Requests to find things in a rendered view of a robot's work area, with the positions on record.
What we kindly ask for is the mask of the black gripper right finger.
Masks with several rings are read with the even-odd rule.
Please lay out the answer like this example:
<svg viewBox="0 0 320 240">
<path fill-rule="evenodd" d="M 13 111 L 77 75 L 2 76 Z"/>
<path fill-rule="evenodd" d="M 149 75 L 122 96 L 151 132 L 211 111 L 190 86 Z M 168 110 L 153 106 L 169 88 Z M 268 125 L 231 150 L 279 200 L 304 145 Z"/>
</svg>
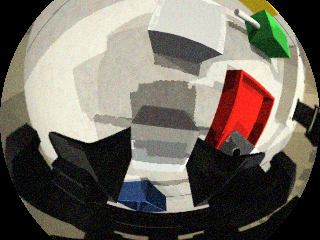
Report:
<svg viewBox="0 0 320 240">
<path fill-rule="evenodd" d="M 261 164 L 264 157 L 263 152 L 228 156 L 197 137 L 195 147 L 185 167 L 188 172 L 193 207 L 208 204 L 208 200 L 215 196 L 221 188 L 224 188 L 237 172 L 251 168 L 252 165 L 255 167 Z"/>
</svg>

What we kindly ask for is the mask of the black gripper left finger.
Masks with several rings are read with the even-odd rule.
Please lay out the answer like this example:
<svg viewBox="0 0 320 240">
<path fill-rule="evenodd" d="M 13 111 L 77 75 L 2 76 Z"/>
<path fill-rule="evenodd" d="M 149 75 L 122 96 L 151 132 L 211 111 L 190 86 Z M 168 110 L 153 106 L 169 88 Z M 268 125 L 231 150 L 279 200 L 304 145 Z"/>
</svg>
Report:
<svg viewBox="0 0 320 240">
<path fill-rule="evenodd" d="M 132 159 L 131 127 L 93 143 L 53 131 L 48 133 L 48 137 L 57 157 L 60 155 L 91 173 L 96 184 L 109 197 L 108 201 L 117 203 Z"/>
</svg>

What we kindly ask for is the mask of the blue tray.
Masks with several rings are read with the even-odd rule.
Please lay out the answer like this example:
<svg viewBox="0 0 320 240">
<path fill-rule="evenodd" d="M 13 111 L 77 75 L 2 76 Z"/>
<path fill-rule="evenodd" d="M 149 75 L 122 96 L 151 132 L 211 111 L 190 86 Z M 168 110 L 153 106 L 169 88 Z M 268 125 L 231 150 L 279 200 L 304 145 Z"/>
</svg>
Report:
<svg viewBox="0 0 320 240">
<path fill-rule="evenodd" d="M 167 212 L 165 196 L 149 180 L 123 183 L 117 203 L 139 212 Z"/>
</svg>

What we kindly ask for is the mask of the red tray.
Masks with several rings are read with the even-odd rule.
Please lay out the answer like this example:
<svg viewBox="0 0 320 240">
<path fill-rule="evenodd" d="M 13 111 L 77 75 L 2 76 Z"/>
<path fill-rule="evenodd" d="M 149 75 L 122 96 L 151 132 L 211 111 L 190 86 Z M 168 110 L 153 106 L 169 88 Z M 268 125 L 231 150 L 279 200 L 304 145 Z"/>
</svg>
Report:
<svg viewBox="0 0 320 240">
<path fill-rule="evenodd" d="M 204 141 L 219 149 L 233 129 L 237 129 L 256 147 L 271 117 L 275 99 L 263 85 L 241 69 L 227 71 L 224 80 L 219 107 Z"/>
</svg>

